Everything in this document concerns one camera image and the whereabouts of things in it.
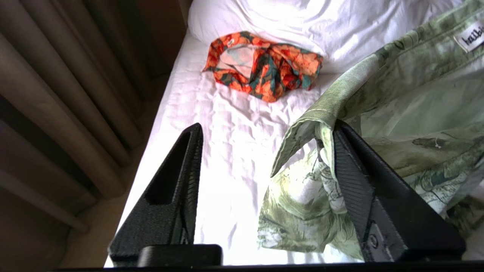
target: curtain fold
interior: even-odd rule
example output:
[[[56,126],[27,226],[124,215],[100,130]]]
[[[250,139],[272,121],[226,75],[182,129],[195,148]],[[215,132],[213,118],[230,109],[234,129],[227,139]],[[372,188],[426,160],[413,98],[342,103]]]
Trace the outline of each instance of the curtain fold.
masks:
[[[143,98],[151,98],[153,87],[148,77],[148,71],[141,62],[133,41],[129,39],[128,31],[118,12],[116,0],[85,0],[85,3],[113,48],[113,52],[124,64],[127,75],[139,95]]]
[[[118,12],[112,1],[0,1],[0,271],[50,270],[69,227],[88,230],[76,215],[94,195],[125,192],[153,89]]]

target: black plastic part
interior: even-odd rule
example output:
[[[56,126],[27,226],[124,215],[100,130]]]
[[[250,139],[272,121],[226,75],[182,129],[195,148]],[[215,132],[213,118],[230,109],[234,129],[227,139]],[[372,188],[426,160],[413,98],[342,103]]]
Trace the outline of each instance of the black plastic part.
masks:
[[[396,262],[396,263],[323,263],[309,265],[259,265],[259,266],[203,266],[203,267],[153,267],[153,268],[87,268],[65,269],[58,272],[482,272],[484,262]]]
[[[216,244],[152,245],[141,250],[138,267],[215,266],[222,264],[222,248]]]
[[[349,125],[337,120],[333,137],[336,178],[366,262],[461,259],[457,230]]]
[[[109,245],[115,267],[136,266],[153,244],[193,244],[203,133],[185,129]]]

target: printed pattern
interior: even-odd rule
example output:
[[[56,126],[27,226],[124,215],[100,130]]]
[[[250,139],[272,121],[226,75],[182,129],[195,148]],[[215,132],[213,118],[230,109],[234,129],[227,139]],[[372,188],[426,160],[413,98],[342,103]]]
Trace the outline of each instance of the printed pattern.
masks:
[[[468,0],[385,45],[289,128],[262,203],[261,246],[322,252],[331,244],[362,258],[334,176],[336,119],[359,132],[463,236],[484,221],[483,205],[466,198],[484,179],[484,47],[466,53],[449,38],[483,16],[484,0]],[[312,139],[318,148],[279,172]]]
[[[322,61],[316,53],[243,31],[213,41],[203,71],[212,71],[220,84],[275,102],[287,90],[309,89]]]

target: bed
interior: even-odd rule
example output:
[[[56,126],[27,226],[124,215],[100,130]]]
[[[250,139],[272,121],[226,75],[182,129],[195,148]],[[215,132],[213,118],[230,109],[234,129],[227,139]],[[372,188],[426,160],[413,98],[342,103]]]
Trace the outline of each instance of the bed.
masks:
[[[258,5],[239,1],[201,2],[194,1],[190,9],[189,30],[171,72],[119,227],[180,132],[198,122],[203,128],[204,142],[195,243],[220,245],[224,265],[357,261],[330,246],[323,253],[307,254],[259,246],[258,214],[275,154],[287,128],[346,69],[462,1],[388,1],[379,7],[365,6],[366,1],[320,1],[319,5],[301,0],[281,5],[273,1]],[[263,10],[271,7],[274,16],[284,17],[289,16],[290,5],[297,7],[298,12],[292,16],[299,25],[290,26],[284,20],[279,25],[269,25],[269,29],[260,28],[263,20],[274,22],[270,16],[263,18]],[[313,23],[319,22],[319,28],[297,34],[296,30],[308,24],[302,16]],[[209,43],[218,36],[241,30],[322,54],[324,68],[315,87],[311,91],[290,91],[277,102],[266,103],[215,83],[210,72],[202,73]],[[300,160],[311,148],[310,143],[287,164]],[[111,266],[108,259],[106,267]]]

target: orange floral fabric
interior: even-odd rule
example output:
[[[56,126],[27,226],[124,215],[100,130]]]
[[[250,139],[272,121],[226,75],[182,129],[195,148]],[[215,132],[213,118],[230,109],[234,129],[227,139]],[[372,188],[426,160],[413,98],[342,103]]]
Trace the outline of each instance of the orange floral fabric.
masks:
[[[322,61],[316,53],[243,31],[213,41],[203,71],[212,71],[216,82],[231,89],[275,102],[287,90],[309,89]]]

